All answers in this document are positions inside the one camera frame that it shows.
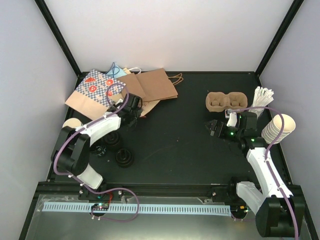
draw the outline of checkered paper bag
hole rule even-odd
[[[107,92],[107,88],[114,83],[121,85],[112,86]],[[112,103],[125,85],[125,83],[108,77],[97,70],[91,70],[65,104],[86,117],[95,120],[101,117],[109,108],[107,96]]]

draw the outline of black frame bar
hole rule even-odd
[[[48,6],[45,3],[45,0],[34,0],[40,9],[41,13],[43,14],[44,19],[46,20],[47,24],[49,25],[53,35],[55,36],[57,42],[59,43],[62,51],[64,52],[67,60],[69,61],[73,71],[77,75],[77,83],[76,86],[83,80],[85,72],[81,72],[78,64],[73,57],[62,33],[59,30],[58,25],[56,24],[52,14]],[[289,8],[287,14],[285,15],[278,31],[276,32],[270,46],[268,47],[264,57],[262,58],[257,70],[255,72],[251,72],[261,86],[261,82],[259,76],[263,72],[264,68],[266,67],[268,61],[270,60],[272,54],[274,53],[275,49],[277,48],[280,40],[282,39],[283,35],[285,34],[286,30],[288,29],[290,23],[292,22],[293,18],[295,17],[296,13],[298,12],[300,6],[302,5],[304,0],[294,0],[292,2],[291,7]],[[73,109],[69,108],[67,111],[66,119],[69,118],[70,115],[73,113]],[[302,196],[304,199],[303,192],[301,187],[298,185],[292,185],[291,177],[289,174],[289,170],[287,167],[286,162],[284,161],[283,152],[280,146],[280,153],[283,159],[283,165],[285,168],[283,172],[287,175],[287,184],[288,188],[292,191],[295,196]],[[20,240],[26,238],[28,229],[33,217],[33,213],[35,207],[37,205],[37,201],[40,195],[79,195],[79,190],[81,187],[78,183],[73,182],[55,182],[55,174],[52,171],[52,166],[48,173],[47,181],[39,182],[36,188],[34,197],[32,199],[28,214],[26,216],[26,220],[24,222]],[[226,203],[228,205],[238,205],[241,204],[240,202],[234,203],[230,202],[228,196],[228,186],[225,184],[221,185],[168,185],[168,184],[110,184],[108,188],[116,188],[116,187],[123,187],[132,189],[138,196],[162,196],[162,197],[197,197],[197,198],[212,198],[212,200],[216,203]],[[313,240],[318,240],[318,235],[316,232],[316,228],[313,224],[310,211],[308,208],[307,203],[305,203],[305,213],[304,217],[307,222],[307,226]]]

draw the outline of blue and white checkered pattern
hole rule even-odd
[[[105,74],[93,69],[87,74],[87,76],[85,76],[83,81],[79,84],[79,86],[75,90],[91,98],[92,100],[108,107],[109,104],[107,101],[106,91],[109,85],[114,83],[119,83],[122,86],[119,86],[119,85],[112,86],[111,89],[109,90],[110,97],[121,93],[121,91],[124,89],[124,86],[126,84],[112,77],[108,77]]]

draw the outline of round black container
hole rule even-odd
[[[115,161],[120,167],[127,168],[133,164],[134,155],[128,149],[121,148],[115,154]]]
[[[98,158],[102,158],[106,155],[107,148],[101,138],[90,147],[90,153]]]
[[[103,138],[103,142],[110,151],[117,151],[122,147],[122,139],[117,131],[109,132]]]

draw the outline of black tabletop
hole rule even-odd
[[[257,79],[249,73],[184,73],[176,86],[178,98],[162,100],[135,127],[121,128],[124,146],[134,153],[134,163],[121,168],[114,153],[105,158],[90,156],[91,166],[109,183],[126,184],[226,184],[231,177],[257,177],[234,142],[210,136],[205,122],[225,119],[223,112],[209,112],[209,92],[242,92],[252,104]],[[87,123],[78,112],[74,118]],[[270,121],[265,111],[258,129]],[[280,148],[271,148],[272,160],[284,179]],[[66,177],[57,177],[64,182]]]

